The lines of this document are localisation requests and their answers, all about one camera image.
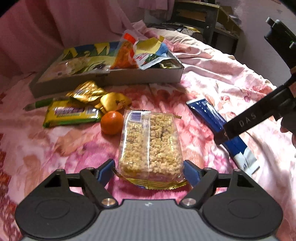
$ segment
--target green pen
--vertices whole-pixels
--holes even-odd
[[[61,101],[61,100],[68,100],[69,97],[67,96],[60,96],[57,98],[48,98],[48,99],[43,99],[43,100],[39,100],[36,101],[35,103],[31,103],[26,105],[23,110],[25,111],[30,111],[30,110],[34,110],[34,109],[38,109],[44,106],[49,106],[53,101]]]

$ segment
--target pink floral bedsheet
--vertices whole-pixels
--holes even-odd
[[[141,30],[146,36],[155,29]],[[149,84],[107,87],[132,100],[132,107],[169,112],[176,120],[184,159],[199,167],[230,173],[236,168],[228,153],[217,147],[213,134],[196,118],[185,102],[207,98],[226,120],[264,97],[275,87],[266,79],[221,53],[186,35],[161,34],[171,41],[171,49],[185,69],[179,84]],[[17,204],[57,168],[67,173],[97,167],[108,158],[118,160],[120,136],[105,136],[100,124],[83,124],[44,129],[46,108],[31,112],[23,107],[34,98],[28,84],[33,75],[20,80],[0,95],[0,240],[18,240],[21,235],[14,220]],[[281,205],[284,220],[277,233],[280,240],[296,240],[295,148],[290,133],[280,133],[280,121],[269,118],[241,135],[260,162],[253,178]],[[180,201],[188,186],[172,191],[151,191],[115,177],[107,190],[122,199],[168,199]]]

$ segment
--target yellow snack bar wrapper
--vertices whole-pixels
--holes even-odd
[[[43,127],[99,122],[102,116],[93,106],[76,106],[69,100],[54,101],[48,106]]]
[[[79,85],[74,91],[69,92],[67,96],[79,100],[82,103],[92,105],[103,113],[119,110],[131,104],[131,100],[124,94],[116,92],[108,93],[98,87],[92,80]]]

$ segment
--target metal bolt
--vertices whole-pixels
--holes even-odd
[[[101,202],[104,206],[110,207],[116,203],[116,201],[113,198],[105,198]]]
[[[182,200],[182,203],[185,205],[185,206],[193,206],[194,204],[196,204],[196,200],[193,199],[193,198],[185,198]]]
[[[268,17],[268,19],[266,20],[266,22],[267,22],[268,25],[271,26],[271,27],[274,25],[274,21],[273,21],[270,17]]]
[[[291,43],[290,49],[296,50],[296,43],[295,42]]]

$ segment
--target gold foil wrapper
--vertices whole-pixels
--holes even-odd
[[[125,178],[116,169],[113,169],[113,172],[119,178],[149,190],[172,190],[179,187],[183,187],[188,184],[188,181],[185,179],[180,182],[156,182],[156,181],[140,180],[135,178]]]
[[[109,111],[122,109],[131,104],[131,100],[122,93],[106,92],[92,80],[79,85],[67,96],[72,97],[84,104],[90,104],[104,114]]]
[[[105,94],[107,92],[104,89],[99,88],[94,81],[90,80],[79,85],[73,92],[69,92],[67,96],[73,97],[85,104],[91,104],[94,101],[100,100]]]
[[[101,103],[107,112],[129,106],[131,100],[122,93],[111,92],[101,98]]]

